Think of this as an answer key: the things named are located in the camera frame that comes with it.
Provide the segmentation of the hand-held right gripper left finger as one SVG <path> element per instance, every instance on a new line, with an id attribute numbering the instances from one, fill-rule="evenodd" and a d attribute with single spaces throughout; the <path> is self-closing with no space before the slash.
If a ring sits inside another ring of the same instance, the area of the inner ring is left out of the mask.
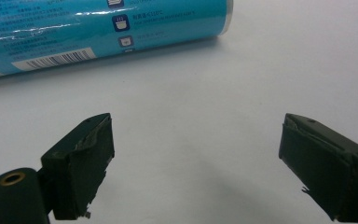
<path id="1" fill-rule="evenodd" d="M 51 209 L 56 219 L 76 220 L 88 214 L 114 157 L 108 113 L 83 120 L 41 157 L 42 171 L 53 183 Z"/>

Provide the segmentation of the blue cylindrical can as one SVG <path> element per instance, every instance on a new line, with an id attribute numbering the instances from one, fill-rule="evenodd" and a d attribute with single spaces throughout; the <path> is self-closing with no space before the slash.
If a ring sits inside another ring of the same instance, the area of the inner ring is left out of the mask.
<path id="1" fill-rule="evenodd" d="M 233 0 L 0 0 L 0 77 L 224 34 Z"/>

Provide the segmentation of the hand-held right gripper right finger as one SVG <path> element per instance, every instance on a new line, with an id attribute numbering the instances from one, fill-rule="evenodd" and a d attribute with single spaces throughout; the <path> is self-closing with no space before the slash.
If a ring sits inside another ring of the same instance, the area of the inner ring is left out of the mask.
<path id="1" fill-rule="evenodd" d="M 321 122 L 286 114 L 279 158 L 333 220 L 358 223 L 358 144 Z"/>

